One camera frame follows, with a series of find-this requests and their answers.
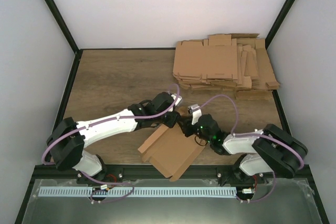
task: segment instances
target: wooden table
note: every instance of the wooden table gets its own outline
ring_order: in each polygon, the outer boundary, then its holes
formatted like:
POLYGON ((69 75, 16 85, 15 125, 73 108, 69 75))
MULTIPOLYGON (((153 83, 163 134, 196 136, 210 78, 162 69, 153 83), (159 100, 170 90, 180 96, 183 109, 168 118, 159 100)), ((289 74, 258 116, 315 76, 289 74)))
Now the wooden table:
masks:
MULTIPOLYGON (((85 50, 82 54, 65 118, 87 121, 115 114, 133 103, 153 99, 167 90, 173 77, 174 50, 85 50)), ((183 105, 203 104, 212 96, 233 92, 181 89, 183 105)), ((267 123, 281 127, 274 100, 236 100, 239 110, 237 133, 262 129, 267 123)), ((210 113, 222 130, 230 131, 235 110, 230 101, 218 98, 202 109, 210 113)), ((87 148, 106 164, 141 164, 138 147, 155 129, 142 129, 100 140, 87 148)), ((194 164, 233 164, 240 155, 219 156, 209 146, 194 164)))

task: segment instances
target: white perforated rail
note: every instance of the white perforated rail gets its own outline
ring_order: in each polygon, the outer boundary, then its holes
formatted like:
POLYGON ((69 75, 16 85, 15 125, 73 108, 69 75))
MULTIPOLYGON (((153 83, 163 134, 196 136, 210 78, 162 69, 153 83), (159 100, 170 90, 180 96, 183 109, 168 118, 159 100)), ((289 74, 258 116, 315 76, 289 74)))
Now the white perforated rail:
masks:
MULTIPOLYGON (((127 194, 131 187, 115 187, 108 192, 98 192, 95 197, 121 197, 127 194)), ((92 187, 57 187, 41 186, 39 197, 89 197, 92 187)), ((235 198, 235 187, 136 187, 128 197, 138 198, 235 198)))

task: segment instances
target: table surface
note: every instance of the table surface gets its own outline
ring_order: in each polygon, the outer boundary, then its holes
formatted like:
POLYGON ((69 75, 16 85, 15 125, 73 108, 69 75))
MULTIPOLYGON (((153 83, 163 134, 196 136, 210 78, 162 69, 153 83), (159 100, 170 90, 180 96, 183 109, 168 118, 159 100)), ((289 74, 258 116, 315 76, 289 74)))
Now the table surface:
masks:
MULTIPOLYGON (((133 103, 153 99, 166 91, 173 77, 174 50, 84 50, 65 118, 88 121, 118 113, 133 103)), ((234 99, 231 91, 183 90, 183 105, 203 104, 216 94, 223 93, 234 99)), ((239 111, 237 133, 262 129, 268 123, 281 127, 273 99, 235 100, 239 111)), ((228 99, 217 98, 202 109, 210 113, 224 131, 235 123, 235 110, 228 99)), ((98 154, 106 164, 141 164, 139 146, 155 131, 142 129, 118 134, 100 140, 86 148, 98 154)), ((194 164, 233 164, 240 155, 219 156, 209 146, 194 164)))

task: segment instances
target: black metal frame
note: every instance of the black metal frame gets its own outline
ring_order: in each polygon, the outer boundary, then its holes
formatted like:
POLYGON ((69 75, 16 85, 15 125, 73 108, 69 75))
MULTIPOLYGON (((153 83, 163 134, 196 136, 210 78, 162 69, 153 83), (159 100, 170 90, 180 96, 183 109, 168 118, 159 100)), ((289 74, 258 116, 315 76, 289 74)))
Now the black metal frame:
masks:
MULTIPOLYGON (((45 0, 46 4, 48 5, 51 13, 53 14, 55 20, 57 21, 61 31, 63 32, 65 38, 68 40, 69 45, 73 49, 75 53, 75 58, 72 64, 71 72, 69 75, 69 79, 63 94, 63 98, 61 101, 61 105, 59 107, 59 111, 57 114, 57 118, 55 121, 55 127, 59 124, 62 120, 66 106, 70 97, 72 85, 75 81, 77 69, 79 67, 79 62, 85 49, 79 49, 75 43, 74 38, 72 37, 65 21, 63 20, 61 13, 59 12, 54 0, 45 0)), ((272 25, 271 30, 269 31, 266 37, 266 49, 272 42, 273 38, 275 37, 278 29, 280 28, 282 22, 284 21, 286 15, 288 14, 290 8, 292 7, 295 0, 286 0, 279 15, 277 16, 274 24, 272 25)), ((137 50, 137 49, 174 49, 174 48, 130 48, 127 50, 137 50)), ((125 50, 124 48, 113 48, 113 50, 125 50)), ((278 92, 275 90, 273 91, 274 101, 278 110, 278 114, 280 117, 282 128, 290 134, 290 128, 283 111, 280 97, 278 92)), ((109 170, 114 170, 118 173, 122 173, 123 179, 159 179, 163 178, 163 176, 151 165, 107 165, 109 170)), ((204 166, 204 165, 192 165, 188 168, 188 170, 182 176, 183 178, 207 178, 207 179, 214 179, 217 178, 217 174, 219 171, 225 172, 226 170, 230 169, 231 166, 204 166)), ((20 211, 18 213, 16 222, 17 224, 21 223, 25 214, 25 210, 33 189, 33 185, 36 179, 77 179, 77 172, 75 170, 69 170, 66 172, 59 172, 53 166, 43 166, 38 165, 35 167, 32 178, 28 185, 26 195, 24 197, 23 203, 21 205, 20 211)), ((321 198, 319 196, 318 190, 316 188, 311 170, 309 165, 306 165, 304 169, 298 171, 295 178, 306 178, 309 182, 310 187, 314 190, 315 195, 315 203, 318 207, 318 211, 323 223, 329 223, 328 217, 325 213, 321 198)))

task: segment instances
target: white wall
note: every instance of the white wall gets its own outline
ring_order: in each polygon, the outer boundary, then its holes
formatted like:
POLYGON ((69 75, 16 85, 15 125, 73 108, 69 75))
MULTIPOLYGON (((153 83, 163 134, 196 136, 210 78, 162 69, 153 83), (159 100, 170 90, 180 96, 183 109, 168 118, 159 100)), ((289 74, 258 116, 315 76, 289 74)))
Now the white wall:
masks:
POLYGON ((80 48, 173 47, 214 33, 265 37, 285 0, 55 0, 80 48))
POLYGON ((289 126, 309 149, 306 162, 331 223, 336 223, 335 17, 335 0, 296 0, 268 50, 289 126))
POLYGON ((0 219, 14 223, 74 54, 44 0, 0 0, 0 219))

